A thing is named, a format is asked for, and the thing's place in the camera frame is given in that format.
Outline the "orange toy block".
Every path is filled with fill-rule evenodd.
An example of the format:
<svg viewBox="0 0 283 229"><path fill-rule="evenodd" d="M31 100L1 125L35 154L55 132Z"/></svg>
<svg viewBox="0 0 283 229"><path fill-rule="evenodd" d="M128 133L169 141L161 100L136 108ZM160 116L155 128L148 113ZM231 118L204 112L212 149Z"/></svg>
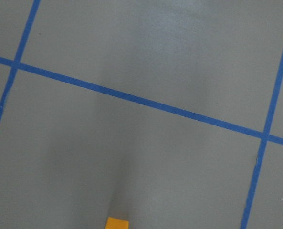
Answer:
<svg viewBox="0 0 283 229"><path fill-rule="evenodd" d="M108 217L105 229L129 229L129 221Z"/></svg>

